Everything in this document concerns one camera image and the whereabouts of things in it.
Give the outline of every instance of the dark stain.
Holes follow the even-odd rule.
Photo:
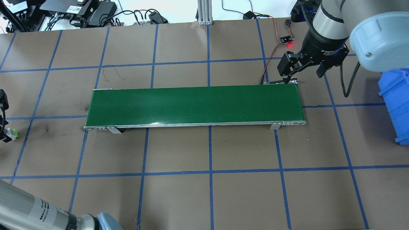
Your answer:
[[[104,68],[102,68],[102,75],[103,75],[103,77],[104,77],[104,81],[109,82],[109,81],[107,80],[107,78],[106,78],[105,74],[103,74],[104,72],[105,72],[105,67],[104,67]]]
[[[114,67],[114,70],[115,70],[115,73],[117,73],[118,77],[119,77],[120,79],[122,79],[122,80],[125,81],[125,79],[123,79],[123,78],[118,74],[118,71],[117,71],[117,69],[116,69],[115,67]]]

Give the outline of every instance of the red wire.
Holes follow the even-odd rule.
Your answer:
[[[279,41],[280,39],[279,39],[279,34],[278,34],[278,32],[277,32],[277,21],[276,21],[276,19],[273,17],[273,16],[270,16],[273,20],[274,20],[274,25],[275,25],[275,30],[276,30],[276,38],[277,38],[277,40]]]
[[[274,53],[277,51],[277,48],[278,48],[280,45],[281,45],[281,43],[279,43],[279,44],[274,48],[273,52],[271,53],[271,56],[270,56],[270,58],[268,59],[267,64],[265,65],[263,75],[265,75],[265,72],[267,71],[268,63],[270,62],[271,58],[273,58]]]

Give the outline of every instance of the label sticker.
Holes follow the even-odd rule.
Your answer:
[[[59,211],[59,212],[65,214],[65,215],[69,216],[69,215],[68,215],[68,212],[66,212],[66,211],[64,211],[64,210],[62,210],[62,209],[60,209],[60,208],[58,208],[58,207],[57,207],[57,211]]]
[[[37,197],[34,198],[34,205],[28,218],[36,223],[52,226],[57,216],[57,207],[49,204]]]
[[[82,7],[70,6],[70,7],[68,8],[68,10],[67,10],[67,13],[78,14],[81,9],[82,9]]]

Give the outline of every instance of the blue tape grid line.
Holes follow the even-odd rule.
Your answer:
[[[34,121],[33,117],[36,116],[36,113],[37,113],[37,110],[38,110],[38,106],[40,105],[40,101],[41,101],[41,97],[42,97],[43,92],[44,92],[45,84],[46,84],[46,82],[47,82],[48,75],[49,75],[49,73],[50,73],[51,65],[52,65],[52,63],[53,63],[53,61],[54,61],[55,54],[57,53],[58,45],[59,45],[59,43],[60,43],[61,35],[62,35],[62,34],[63,34],[63,31],[61,30],[61,31],[60,31],[60,34],[59,34],[59,36],[58,36],[57,43],[56,43],[55,48],[54,48],[54,53],[53,53],[53,55],[52,55],[52,57],[51,57],[50,64],[48,65],[48,70],[47,70],[47,73],[46,73],[46,75],[45,75],[45,78],[44,78],[44,81],[43,81],[43,85],[42,85],[42,87],[41,87],[40,95],[38,96],[38,99],[37,99],[36,107],[34,108],[33,116],[32,116],[32,118],[31,118],[31,120],[30,120],[30,125],[29,125],[29,127],[28,127],[26,137],[25,137],[24,142],[23,142],[23,145],[22,145],[22,147],[21,147],[20,155],[18,156],[17,165],[16,165],[16,167],[15,167],[15,169],[14,169],[13,178],[11,179],[11,182],[10,182],[11,185],[12,185],[12,184],[14,183],[14,181],[16,180],[17,171],[18,171],[18,168],[19,168],[19,166],[20,166],[21,159],[22,159],[22,157],[23,157],[24,149],[25,149],[25,146],[26,146],[26,144],[27,144],[27,140],[28,140],[28,137],[29,137],[29,134],[30,134],[30,131],[31,131],[31,127],[33,126],[33,121]]]
[[[209,189],[210,189],[210,229],[214,230],[214,211],[213,211],[213,157],[211,144],[211,126],[209,126]]]
[[[281,161],[280,144],[279,144],[279,137],[278,137],[277,130],[274,130],[274,137],[275,137],[275,140],[276,140],[277,157],[278,157],[278,160],[279,160],[281,186],[282,186],[282,188],[283,188],[283,198],[284,198],[285,215],[287,216],[288,229],[289,229],[289,230],[292,230],[292,228],[291,228],[291,219],[290,219],[290,210],[289,210],[289,208],[288,208],[287,190],[285,189],[283,163],[282,163],[282,161]]]
[[[258,29],[258,36],[260,37],[260,44],[261,44],[261,52],[263,54],[263,63],[264,63],[264,68],[267,65],[266,64],[266,58],[265,58],[265,52],[264,52],[264,44],[263,44],[263,37],[261,36],[261,29],[260,29],[260,23],[258,21],[258,18],[256,18],[256,23],[257,23],[257,29]],[[265,71],[265,80],[266,82],[270,82],[268,79],[268,72],[267,70]]]
[[[153,45],[151,88],[153,88],[153,81],[155,77],[155,62],[156,62],[156,47],[157,47],[158,31],[159,31],[159,25],[156,25],[155,43]],[[145,175],[146,175],[146,157],[148,155],[148,140],[149,140],[149,128],[146,129],[146,134],[145,134],[144,160],[142,163],[141,187],[139,189],[139,203],[138,203],[138,212],[137,212],[137,221],[136,221],[137,230],[141,229],[142,202],[143,202],[143,196],[144,196],[144,185],[145,185]]]
[[[210,87],[210,27],[207,25],[207,86]],[[211,126],[209,126],[209,197],[210,197],[210,229],[214,230],[213,211],[213,157],[211,144]]]
[[[358,203],[359,203],[359,206],[360,206],[360,209],[361,209],[362,218],[364,220],[365,228],[369,229],[368,220],[366,219],[364,206],[362,204],[361,195],[360,195],[360,192],[359,192],[359,189],[358,189],[358,184],[357,184],[357,181],[356,181],[356,178],[355,178],[354,169],[353,169],[352,163],[351,163],[351,158],[349,157],[349,152],[348,152],[348,148],[346,146],[346,141],[345,141],[344,133],[342,131],[341,122],[340,122],[339,117],[338,117],[337,107],[335,106],[334,98],[332,96],[331,88],[330,88],[330,85],[328,83],[328,79],[327,79],[326,74],[324,74],[324,79],[325,79],[325,83],[326,83],[327,88],[328,88],[328,93],[329,93],[330,98],[331,98],[331,104],[333,106],[335,118],[337,120],[339,133],[341,135],[342,144],[344,146],[346,159],[348,161],[349,170],[351,172],[352,181],[353,181],[353,184],[354,184],[354,187],[355,187],[355,192],[356,192]]]
[[[283,169],[227,169],[212,170],[212,174],[231,174],[231,173],[259,173],[259,172],[294,172],[294,171],[334,171],[350,170],[351,167],[316,167],[316,168],[283,168]],[[364,165],[352,166],[354,170],[360,169],[402,169],[409,168],[409,165]],[[204,171],[171,171],[171,172],[146,172],[144,176],[167,176],[167,175],[190,175],[190,174],[209,174],[209,170]],[[142,173],[122,173],[122,174],[72,174],[72,175],[33,175],[16,176],[16,179],[41,179],[41,178],[98,178],[98,177],[124,177],[124,176],[142,176]],[[0,176],[0,179],[12,179],[12,176]]]
[[[13,42],[14,42],[14,39],[16,38],[16,34],[17,33],[14,33],[13,38],[10,41],[9,48],[7,49],[6,54],[4,55],[3,61],[1,62],[0,70],[3,68],[4,62],[6,62],[7,55],[10,52],[11,46],[13,45]]]
[[[108,43],[109,30],[110,30],[110,27],[108,27],[107,31],[106,31],[105,43],[103,45],[101,60],[99,62],[99,67],[98,67],[98,75],[97,75],[97,79],[95,80],[95,87],[94,87],[95,89],[98,88],[99,77],[101,75],[101,69],[103,67],[102,63],[103,63],[103,59],[104,59],[104,56],[105,56],[106,44]],[[72,207],[74,205],[74,199],[75,199],[76,189],[77,189],[77,185],[78,185],[78,178],[79,178],[79,174],[80,174],[80,171],[81,171],[82,159],[84,157],[84,151],[85,151],[85,145],[86,145],[86,142],[87,142],[87,137],[88,137],[88,130],[86,130],[85,133],[84,133],[84,139],[83,139],[83,143],[82,143],[81,154],[80,154],[80,157],[79,157],[79,160],[78,160],[78,167],[77,167],[77,172],[76,172],[76,175],[75,175],[74,188],[72,189],[72,196],[71,196],[69,212],[72,212]]]
[[[149,128],[146,129],[145,134],[145,148],[144,148],[144,160],[142,163],[142,173],[141,176],[141,187],[139,189],[139,203],[138,203],[138,214],[137,214],[137,222],[136,222],[136,229],[141,229],[141,216],[142,216],[142,201],[144,196],[144,184],[145,184],[145,176],[146,176],[146,156],[148,154],[148,138],[149,138]]]
[[[152,58],[152,76],[151,76],[151,89],[153,88],[153,78],[155,75],[155,62],[156,62],[156,46],[157,46],[157,32],[159,29],[159,25],[156,25],[156,32],[155,32],[155,43],[153,46],[153,58]]]
[[[84,157],[84,150],[85,150],[85,144],[87,142],[87,137],[88,137],[88,130],[85,130],[84,139],[82,141],[81,154],[80,154],[79,160],[78,160],[77,173],[75,175],[74,188],[72,189],[70,207],[68,209],[69,212],[72,212],[72,207],[74,205],[74,198],[75,198],[76,188],[77,188],[77,185],[78,185],[78,178],[79,178],[78,175],[79,175],[79,172],[81,171],[82,158]]]

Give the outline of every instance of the power adapter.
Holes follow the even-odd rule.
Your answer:
[[[247,13],[243,14],[243,19],[253,19],[253,18],[256,18],[256,15],[251,11],[248,11]]]
[[[162,15],[160,15],[160,13],[158,12],[152,12],[149,15],[149,20],[151,21],[151,24],[164,24],[164,23],[168,23],[168,20],[164,17],[162,17]]]
[[[102,22],[106,21],[107,18],[114,16],[115,11],[117,11],[117,5],[115,2],[101,1],[98,8],[90,17],[87,27],[98,27]],[[102,26],[105,26],[108,23],[109,21],[106,21]]]

